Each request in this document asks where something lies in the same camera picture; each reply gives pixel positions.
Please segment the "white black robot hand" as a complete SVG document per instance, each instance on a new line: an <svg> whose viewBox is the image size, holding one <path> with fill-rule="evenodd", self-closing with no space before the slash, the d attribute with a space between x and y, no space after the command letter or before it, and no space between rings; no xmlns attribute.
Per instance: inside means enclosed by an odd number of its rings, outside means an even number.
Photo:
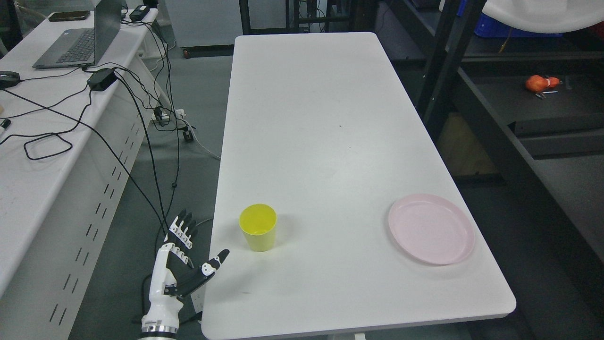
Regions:
<svg viewBox="0 0 604 340"><path fill-rule="evenodd" d="M201 265L194 265L187 250L192 249L192 237L196 235L197 224L192 213L182 210L168 227L162 246L157 251L149 288L150 308L142 317L144 332L176 333L180 327L179 312L184 299L193 291L206 284L229 256L224 249ZM181 261L188 273L179 278L169 267L170 258Z"/></svg>

